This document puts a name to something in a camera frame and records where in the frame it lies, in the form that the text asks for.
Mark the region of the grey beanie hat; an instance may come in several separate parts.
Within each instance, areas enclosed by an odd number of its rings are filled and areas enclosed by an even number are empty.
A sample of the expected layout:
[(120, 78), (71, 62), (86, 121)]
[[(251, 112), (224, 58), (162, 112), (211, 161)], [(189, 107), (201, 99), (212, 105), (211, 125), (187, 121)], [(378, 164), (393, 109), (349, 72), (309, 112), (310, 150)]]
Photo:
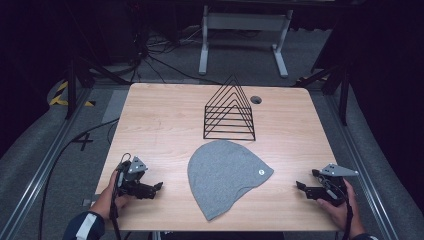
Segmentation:
[(273, 173), (248, 148), (227, 140), (200, 146), (187, 167), (191, 192), (207, 221), (229, 211), (243, 195), (265, 183)]

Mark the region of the aluminium floor rail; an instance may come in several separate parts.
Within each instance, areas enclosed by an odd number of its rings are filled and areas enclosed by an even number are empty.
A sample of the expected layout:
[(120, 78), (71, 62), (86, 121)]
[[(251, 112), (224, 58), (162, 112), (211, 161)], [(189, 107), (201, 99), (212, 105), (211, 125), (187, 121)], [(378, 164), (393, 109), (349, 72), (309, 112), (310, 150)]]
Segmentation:
[(0, 240), (14, 239), (90, 94), (79, 90), (68, 120), (66, 107), (51, 107), (0, 159)]
[(357, 145), (353, 139), (353, 136), (347, 126), (344, 126), (338, 115), (338, 106), (336, 101), (330, 97), (324, 97), (327, 103), (332, 118), (336, 121), (336, 126), (341, 132), (342, 138), (347, 145), (349, 155), (352, 159), (352, 163), (355, 168), (359, 171), (359, 182), (364, 191), (364, 195), (367, 199), (368, 205), (376, 219), (380, 232), (382, 233), (383, 240), (399, 240), (398, 234), (394, 229), (394, 226), (387, 214), (387, 211), (382, 203), (380, 194), (378, 193), (374, 183), (372, 182), (371, 175), (366, 169), (363, 162), (363, 158), (359, 153)]

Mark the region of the white metal desk frame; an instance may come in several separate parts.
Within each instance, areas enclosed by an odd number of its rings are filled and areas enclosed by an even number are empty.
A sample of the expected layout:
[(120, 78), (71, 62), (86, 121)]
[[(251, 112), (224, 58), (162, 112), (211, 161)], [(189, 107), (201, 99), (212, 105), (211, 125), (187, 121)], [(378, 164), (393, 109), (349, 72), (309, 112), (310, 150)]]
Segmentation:
[(208, 31), (213, 30), (252, 30), (279, 32), (279, 40), (272, 45), (274, 59), (282, 78), (288, 77), (288, 70), (283, 59), (282, 48), (292, 20), (293, 11), (283, 15), (215, 13), (210, 12), (207, 5), (203, 7), (202, 47), (198, 73), (205, 75), (208, 65)]

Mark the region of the black metal stand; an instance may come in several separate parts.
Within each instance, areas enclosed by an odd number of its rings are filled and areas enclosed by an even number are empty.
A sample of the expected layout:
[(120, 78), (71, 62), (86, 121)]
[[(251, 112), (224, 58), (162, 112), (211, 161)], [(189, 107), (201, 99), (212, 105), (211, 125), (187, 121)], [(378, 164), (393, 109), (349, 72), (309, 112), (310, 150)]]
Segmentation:
[(125, 81), (115, 73), (107, 70), (105, 67), (98, 65), (81, 56), (74, 56), (68, 67), (68, 107), (66, 119), (69, 120), (77, 108), (77, 82), (80, 82), (83, 88), (92, 88), (95, 80), (90, 72), (94, 69), (100, 75), (118, 83), (119, 85), (130, 85), (130, 82)]
[(338, 114), (341, 123), (347, 125), (347, 102), (349, 92), (349, 79), (350, 74), (346, 65), (333, 66), (328, 69), (323, 69), (309, 77), (299, 78), (294, 87), (303, 88), (316, 82), (324, 77), (327, 78), (325, 84), (322, 86), (321, 91), (324, 95), (333, 95), (337, 88), (340, 88), (340, 98), (338, 105)]

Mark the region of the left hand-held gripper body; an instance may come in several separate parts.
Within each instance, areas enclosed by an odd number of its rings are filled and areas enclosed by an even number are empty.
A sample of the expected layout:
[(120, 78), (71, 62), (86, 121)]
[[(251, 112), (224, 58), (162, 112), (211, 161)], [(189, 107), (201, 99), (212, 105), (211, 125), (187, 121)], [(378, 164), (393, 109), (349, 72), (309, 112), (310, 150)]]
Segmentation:
[(114, 194), (116, 196), (129, 195), (137, 199), (147, 199), (146, 193), (155, 192), (150, 185), (140, 182), (148, 170), (147, 166), (138, 156), (132, 160), (121, 162), (117, 167)]

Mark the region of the person's right hand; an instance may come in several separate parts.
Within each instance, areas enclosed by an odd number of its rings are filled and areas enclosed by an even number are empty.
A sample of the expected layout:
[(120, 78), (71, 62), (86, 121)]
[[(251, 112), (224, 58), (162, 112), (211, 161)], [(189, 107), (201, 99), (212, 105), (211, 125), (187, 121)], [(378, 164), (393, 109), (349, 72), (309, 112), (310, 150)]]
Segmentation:
[(349, 203), (352, 209), (349, 240), (354, 240), (355, 237), (359, 236), (360, 234), (364, 234), (366, 230), (360, 218), (359, 207), (356, 201), (356, 194), (353, 190), (353, 187), (347, 180), (345, 180), (345, 185), (347, 187), (347, 195), (349, 198), (348, 201), (338, 207), (333, 206), (331, 203), (323, 199), (318, 199), (317, 204), (323, 211), (325, 211), (330, 216), (330, 218), (337, 227), (339, 227), (341, 230), (345, 230), (347, 227), (348, 219), (347, 203)]

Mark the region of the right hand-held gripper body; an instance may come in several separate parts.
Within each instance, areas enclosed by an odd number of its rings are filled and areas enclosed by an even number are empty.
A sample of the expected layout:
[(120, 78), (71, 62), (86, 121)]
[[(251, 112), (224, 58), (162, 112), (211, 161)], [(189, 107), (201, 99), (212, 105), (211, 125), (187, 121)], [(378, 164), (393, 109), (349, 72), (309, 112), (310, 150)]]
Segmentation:
[(322, 175), (315, 178), (321, 187), (307, 187), (306, 197), (313, 200), (323, 199), (333, 206), (340, 206), (348, 198), (344, 178), (358, 176), (359, 172), (333, 163), (329, 163), (320, 171)]

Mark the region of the person's left hand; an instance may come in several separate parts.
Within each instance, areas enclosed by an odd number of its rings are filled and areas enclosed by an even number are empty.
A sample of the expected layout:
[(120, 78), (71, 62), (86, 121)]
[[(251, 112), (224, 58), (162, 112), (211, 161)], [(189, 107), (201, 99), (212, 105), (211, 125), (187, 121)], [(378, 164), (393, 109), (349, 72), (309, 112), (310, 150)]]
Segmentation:
[[(112, 201), (112, 194), (114, 190), (114, 184), (117, 176), (117, 171), (114, 171), (111, 174), (108, 186), (102, 191), (97, 201), (90, 207), (89, 211), (94, 212), (101, 216), (103, 219), (107, 220), (110, 214), (110, 206)], [(118, 196), (115, 199), (115, 205), (118, 210), (123, 208), (133, 199), (132, 196), (122, 195)]]

